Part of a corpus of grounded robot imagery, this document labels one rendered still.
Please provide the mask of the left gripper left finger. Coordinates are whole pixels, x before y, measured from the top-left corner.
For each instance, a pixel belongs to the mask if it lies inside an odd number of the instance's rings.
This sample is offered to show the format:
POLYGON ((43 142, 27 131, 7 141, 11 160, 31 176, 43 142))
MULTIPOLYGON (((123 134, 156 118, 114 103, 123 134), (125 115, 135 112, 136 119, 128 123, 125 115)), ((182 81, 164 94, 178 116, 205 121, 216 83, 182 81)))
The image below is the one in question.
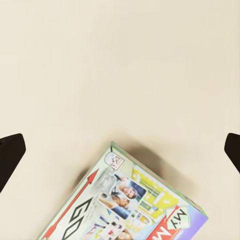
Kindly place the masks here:
POLYGON ((0 193, 26 153, 22 133, 0 138, 0 193))

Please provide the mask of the board game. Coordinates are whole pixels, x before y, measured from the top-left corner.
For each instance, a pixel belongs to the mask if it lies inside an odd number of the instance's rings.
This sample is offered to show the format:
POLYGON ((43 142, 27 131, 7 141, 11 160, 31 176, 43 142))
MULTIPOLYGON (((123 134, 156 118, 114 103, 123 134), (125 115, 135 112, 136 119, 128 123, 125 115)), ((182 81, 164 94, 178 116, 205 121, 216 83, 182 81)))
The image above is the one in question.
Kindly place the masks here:
POLYGON ((112 140, 36 240, 193 240, 208 220, 112 140))

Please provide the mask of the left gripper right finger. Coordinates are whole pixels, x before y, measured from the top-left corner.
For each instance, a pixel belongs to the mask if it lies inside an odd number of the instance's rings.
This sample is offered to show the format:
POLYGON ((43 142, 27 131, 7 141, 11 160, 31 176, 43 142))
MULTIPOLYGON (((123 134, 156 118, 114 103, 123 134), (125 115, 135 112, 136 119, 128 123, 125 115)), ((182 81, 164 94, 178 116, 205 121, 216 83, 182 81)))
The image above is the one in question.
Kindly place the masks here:
POLYGON ((228 133, 224 151, 240 173, 240 135, 228 133))

